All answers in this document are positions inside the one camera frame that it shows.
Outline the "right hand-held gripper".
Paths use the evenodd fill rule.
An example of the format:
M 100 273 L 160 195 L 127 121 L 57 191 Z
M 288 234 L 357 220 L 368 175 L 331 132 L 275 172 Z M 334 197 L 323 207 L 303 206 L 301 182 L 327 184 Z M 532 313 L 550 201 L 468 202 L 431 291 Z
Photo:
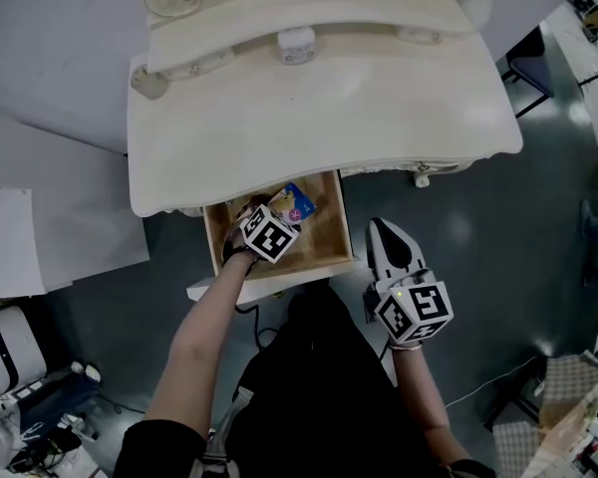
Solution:
M 446 284 L 426 268 L 418 242 L 384 218 L 367 227 L 368 264 L 377 281 L 363 294 L 370 322 L 379 322 L 393 345 L 414 345 L 436 335 L 453 319 Z M 409 274 L 394 277 L 394 272 Z

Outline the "dark chair with black legs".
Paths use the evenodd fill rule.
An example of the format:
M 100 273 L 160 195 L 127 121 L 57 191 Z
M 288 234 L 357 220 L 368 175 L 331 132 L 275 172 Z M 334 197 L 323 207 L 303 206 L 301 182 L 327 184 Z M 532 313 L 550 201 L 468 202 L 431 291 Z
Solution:
M 554 86 L 545 55 L 543 34 L 539 26 L 532 29 L 519 43 L 506 54 L 508 69 L 501 76 L 503 82 L 509 78 L 523 80 L 541 93 L 533 103 L 515 114 L 517 119 L 528 114 L 542 103 L 554 98 Z

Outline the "white appliance with black trim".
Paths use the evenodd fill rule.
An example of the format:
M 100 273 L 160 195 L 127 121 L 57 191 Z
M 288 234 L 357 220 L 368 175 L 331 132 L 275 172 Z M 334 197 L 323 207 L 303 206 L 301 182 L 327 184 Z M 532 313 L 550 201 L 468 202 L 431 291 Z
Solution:
M 0 396 L 47 374 L 48 367 L 25 313 L 0 309 Z

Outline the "person's right forearm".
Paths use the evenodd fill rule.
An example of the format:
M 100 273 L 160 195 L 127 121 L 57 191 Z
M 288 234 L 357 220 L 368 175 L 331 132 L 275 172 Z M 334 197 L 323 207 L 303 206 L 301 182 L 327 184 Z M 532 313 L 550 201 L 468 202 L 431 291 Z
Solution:
M 448 413 L 422 345 L 389 345 L 389 349 L 405 410 L 423 432 L 433 457 L 446 466 L 469 459 L 450 429 Z

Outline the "blue snack box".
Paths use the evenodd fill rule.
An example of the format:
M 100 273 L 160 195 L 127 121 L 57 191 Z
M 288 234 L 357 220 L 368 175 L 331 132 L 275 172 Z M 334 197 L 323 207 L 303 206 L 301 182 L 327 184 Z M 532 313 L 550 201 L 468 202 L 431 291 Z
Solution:
M 278 191 L 269 200 L 267 207 L 290 226 L 299 225 L 316 211 L 312 200 L 293 182 Z

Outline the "small white patterned jar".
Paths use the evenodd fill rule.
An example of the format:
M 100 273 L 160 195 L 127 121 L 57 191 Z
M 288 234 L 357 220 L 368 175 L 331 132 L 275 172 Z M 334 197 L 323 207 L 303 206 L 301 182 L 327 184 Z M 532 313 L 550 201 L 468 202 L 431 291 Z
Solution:
M 301 65 L 315 56 L 316 35 L 311 27 L 298 27 L 279 31 L 277 44 L 285 65 Z

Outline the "person's black clothing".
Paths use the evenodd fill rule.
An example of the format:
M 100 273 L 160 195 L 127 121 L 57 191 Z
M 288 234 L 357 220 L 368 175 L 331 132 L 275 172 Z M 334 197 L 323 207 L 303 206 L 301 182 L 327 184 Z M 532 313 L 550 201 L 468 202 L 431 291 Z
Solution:
M 208 436 L 169 420 L 125 433 L 114 478 L 495 478 L 472 459 L 433 457 L 387 374 L 325 283 L 248 363 L 225 422 Z

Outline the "cream carved dressing table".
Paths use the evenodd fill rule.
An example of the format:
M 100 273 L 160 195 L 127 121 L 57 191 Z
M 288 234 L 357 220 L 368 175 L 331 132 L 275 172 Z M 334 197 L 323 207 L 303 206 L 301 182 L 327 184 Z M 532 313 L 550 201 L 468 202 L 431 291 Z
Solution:
M 418 184 L 522 137 L 495 63 L 456 0 L 144 0 L 149 49 L 129 87 L 131 206 L 203 207 L 292 178 L 402 168 Z M 311 27 L 285 65 L 279 31 Z

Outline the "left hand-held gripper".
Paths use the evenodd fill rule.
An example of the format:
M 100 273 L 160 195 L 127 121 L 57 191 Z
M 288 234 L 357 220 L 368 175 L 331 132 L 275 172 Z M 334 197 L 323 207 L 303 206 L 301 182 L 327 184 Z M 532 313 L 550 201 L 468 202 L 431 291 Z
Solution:
M 260 260 L 276 264 L 297 240 L 299 232 L 266 206 L 269 201 L 269 195 L 257 194 L 239 209 L 235 216 L 237 222 L 224 240 L 223 264 L 234 254 L 247 250 Z

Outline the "checked cloth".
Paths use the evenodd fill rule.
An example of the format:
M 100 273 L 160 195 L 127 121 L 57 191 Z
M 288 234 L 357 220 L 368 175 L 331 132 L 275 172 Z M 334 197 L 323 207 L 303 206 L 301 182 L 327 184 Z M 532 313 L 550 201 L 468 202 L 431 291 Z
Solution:
M 582 478 L 574 461 L 592 441 L 597 413 L 593 355 L 530 361 L 484 423 L 493 434 L 498 478 Z

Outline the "person's left forearm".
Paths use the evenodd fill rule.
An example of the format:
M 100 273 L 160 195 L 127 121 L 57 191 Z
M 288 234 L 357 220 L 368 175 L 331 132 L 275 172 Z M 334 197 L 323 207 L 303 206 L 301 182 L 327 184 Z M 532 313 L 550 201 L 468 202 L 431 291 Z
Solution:
M 208 436 L 219 359 L 254 260 L 251 251 L 230 257 L 185 316 L 170 345 L 146 420 L 174 421 Z

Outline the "wooden drawer with cream front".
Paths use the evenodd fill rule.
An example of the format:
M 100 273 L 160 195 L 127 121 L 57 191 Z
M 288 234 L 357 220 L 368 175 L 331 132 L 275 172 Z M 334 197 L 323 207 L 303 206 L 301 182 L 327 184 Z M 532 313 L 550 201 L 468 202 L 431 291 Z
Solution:
M 302 284 L 367 269 L 353 252 L 338 170 L 298 177 L 295 183 L 316 205 L 316 213 L 301 222 L 298 239 L 276 264 L 254 265 L 237 305 L 273 296 Z M 224 238 L 251 196 L 278 192 L 283 183 L 203 208 L 202 215 L 215 274 L 221 268 Z

